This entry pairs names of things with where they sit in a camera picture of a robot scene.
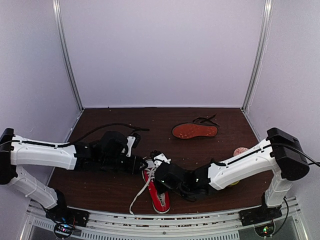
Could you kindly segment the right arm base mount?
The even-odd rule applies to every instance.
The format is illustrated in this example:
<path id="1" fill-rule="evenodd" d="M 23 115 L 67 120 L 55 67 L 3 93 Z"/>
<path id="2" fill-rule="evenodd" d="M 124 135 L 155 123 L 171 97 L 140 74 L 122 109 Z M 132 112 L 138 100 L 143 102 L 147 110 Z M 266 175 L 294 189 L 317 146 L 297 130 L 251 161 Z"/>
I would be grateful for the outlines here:
<path id="1" fill-rule="evenodd" d="M 275 219 L 282 216 L 281 205 L 267 205 L 266 194 L 261 197 L 261 205 L 239 211 L 239 219 L 243 227 L 255 225 L 255 233 L 262 238 L 272 238 L 276 233 Z"/>

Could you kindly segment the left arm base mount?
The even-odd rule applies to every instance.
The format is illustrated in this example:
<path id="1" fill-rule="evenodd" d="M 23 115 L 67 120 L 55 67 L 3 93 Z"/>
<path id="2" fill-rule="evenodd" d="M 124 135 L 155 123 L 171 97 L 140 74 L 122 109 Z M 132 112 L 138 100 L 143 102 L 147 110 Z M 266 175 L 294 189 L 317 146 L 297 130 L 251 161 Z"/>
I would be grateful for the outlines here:
<path id="1" fill-rule="evenodd" d="M 56 206 L 50 209 L 43 207 L 45 217 L 55 223 L 53 233 L 58 240 L 65 240 L 69 238 L 76 227 L 86 227 L 89 212 L 67 207 L 67 202 L 64 194 L 55 190 L 57 201 Z"/>

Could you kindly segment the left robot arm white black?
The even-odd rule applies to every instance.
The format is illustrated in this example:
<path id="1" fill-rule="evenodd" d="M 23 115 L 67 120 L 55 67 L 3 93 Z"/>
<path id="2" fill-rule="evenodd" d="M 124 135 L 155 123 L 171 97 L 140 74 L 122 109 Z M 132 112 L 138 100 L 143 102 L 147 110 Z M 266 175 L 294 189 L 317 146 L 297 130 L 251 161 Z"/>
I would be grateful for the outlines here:
<path id="1" fill-rule="evenodd" d="M 101 139 L 90 143 L 53 143 L 27 139 L 7 128 L 0 137 L 0 183 L 14 185 L 27 198 L 37 201 L 48 218 L 67 222 L 74 216 L 64 194 L 39 182 L 23 166 L 80 172 L 113 170 L 134 175 L 148 166 L 142 157 L 132 153 L 139 141 L 137 133 L 124 136 L 118 131 L 107 131 Z"/>

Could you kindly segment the red canvas sneaker white laces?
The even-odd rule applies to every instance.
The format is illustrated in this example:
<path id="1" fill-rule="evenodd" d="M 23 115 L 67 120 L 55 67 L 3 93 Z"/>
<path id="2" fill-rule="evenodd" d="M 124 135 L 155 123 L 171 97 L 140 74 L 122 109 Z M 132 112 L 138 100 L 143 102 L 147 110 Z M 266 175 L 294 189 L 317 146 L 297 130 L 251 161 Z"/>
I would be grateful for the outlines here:
<path id="1" fill-rule="evenodd" d="M 142 174 L 141 174 L 142 179 L 144 180 L 144 185 L 139 190 L 139 192 L 135 195 L 132 202 L 130 203 L 129 213 L 131 215 L 135 214 L 133 212 L 134 203 L 145 190 L 148 190 L 152 200 L 152 206 L 154 211 L 157 214 L 166 214 L 171 208 L 169 193 L 167 191 L 160 193 L 157 190 L 156 180 L 155 180 L 155 171 L 157 166 L 154 163 L 154 161 L 151 159 L 148 159 L 146 163 L 147 163 L 147 167 L 142 171 Z"/>

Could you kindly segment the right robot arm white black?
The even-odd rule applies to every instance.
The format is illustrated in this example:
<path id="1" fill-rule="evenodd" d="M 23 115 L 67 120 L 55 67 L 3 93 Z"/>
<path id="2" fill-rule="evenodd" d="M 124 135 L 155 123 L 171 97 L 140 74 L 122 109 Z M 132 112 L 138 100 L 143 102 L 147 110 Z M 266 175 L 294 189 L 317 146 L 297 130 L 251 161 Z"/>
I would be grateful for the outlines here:
<path id="1" fill-rule="evenodd" d="M 267 130 L 267 137 L 249 150 L 195 170 L 183 169 L 162 152 L 152 160 L 156 182 L 189 201 L 213 195 L 259 173 L 272 171 L 271 184 L 262 195 L 263 205 L 256 210 L 261 221 L 268 220 L 276 212 L 293 182 L 304 178 L 310 171 L 310 157 L 303 152 L 299 140 L 276 127 Z"/>

